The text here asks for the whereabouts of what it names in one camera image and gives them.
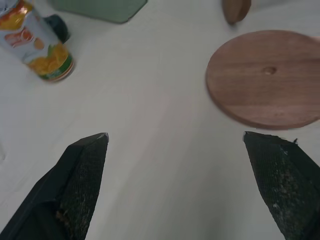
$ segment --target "wooden lid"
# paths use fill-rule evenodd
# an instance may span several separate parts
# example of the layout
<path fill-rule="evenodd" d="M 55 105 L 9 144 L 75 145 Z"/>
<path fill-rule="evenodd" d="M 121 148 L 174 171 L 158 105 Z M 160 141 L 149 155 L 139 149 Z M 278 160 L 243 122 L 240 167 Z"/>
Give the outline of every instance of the wooden lid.
<path fill-rule="evenodd" d="M 229 24 L 242 21 L 251 7 L 251 0 L 222 0 L 224 17 Z"/>
<path fill-rule="evenodd" d="M 241 35 L 213 54 L 206 83 L 214 102 L 239 122 L 305 126 L 320 118 L 320 43 L 290 31 Z"/>

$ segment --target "wooden disc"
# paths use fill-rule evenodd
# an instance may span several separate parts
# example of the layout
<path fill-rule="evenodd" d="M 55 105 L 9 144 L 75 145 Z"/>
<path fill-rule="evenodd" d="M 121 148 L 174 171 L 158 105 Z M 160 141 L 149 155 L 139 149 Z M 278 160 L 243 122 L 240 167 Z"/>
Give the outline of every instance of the wooden disc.
<path fill-rule="evenodd" d="M 211 57 L 214 102 L 246 125 L 285 130 L 320 118 L 320 43 L 290 31 L 238 36 Z"/>
<path fill-rule="evenodd" d="M 242 21 L 251 7 L 251 0 L 222 0 L 224 17 L 229 24 Z"/>

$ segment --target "fruit can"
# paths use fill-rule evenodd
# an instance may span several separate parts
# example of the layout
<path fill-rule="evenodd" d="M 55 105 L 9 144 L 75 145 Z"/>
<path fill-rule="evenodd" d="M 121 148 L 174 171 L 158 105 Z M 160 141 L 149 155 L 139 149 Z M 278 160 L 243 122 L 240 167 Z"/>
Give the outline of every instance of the fruit can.
<path fill-rule="evenodd" d="M 48 82 L 65 78 L 74 66 L 67 48 L 23 0 L 0 0 L 0 44 Z"/>

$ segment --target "can label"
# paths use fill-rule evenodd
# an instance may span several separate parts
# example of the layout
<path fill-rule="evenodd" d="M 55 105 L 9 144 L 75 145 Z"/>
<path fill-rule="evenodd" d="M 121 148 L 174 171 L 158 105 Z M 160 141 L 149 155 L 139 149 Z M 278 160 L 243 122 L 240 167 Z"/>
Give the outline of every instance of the can label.
<path fill-rule="evenodd" d="M 23 0 L 0 16 L 0 44 L 47 81 L 65 77 L 74 65 L 72 56 L 50 26 Z"/>

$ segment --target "white tabletop surface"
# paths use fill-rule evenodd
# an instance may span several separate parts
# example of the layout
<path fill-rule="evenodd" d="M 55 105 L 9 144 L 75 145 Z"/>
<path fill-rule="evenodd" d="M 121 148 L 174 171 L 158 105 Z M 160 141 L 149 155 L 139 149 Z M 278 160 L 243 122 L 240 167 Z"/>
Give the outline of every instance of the white tabletop surface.
<path fill-rule="evenodd" d="M 320 35 L 319 0 L 262 5 L 236 27 L 225 22 L 219 0 L 150 0 L 125 24 L 59 12 L 76 67 L 56 84 L 1 50 L 0 230 L 68 145 L 108 132 L 86 239 L 283 240 L 243 132 L 298 138 L 320 163 L 320 124 L 276 132 L 244 126 L 217 109 L 204 79 L 214 51 L 238 35 Z M 55 13 L 45 0 L 35 6 Z"/>

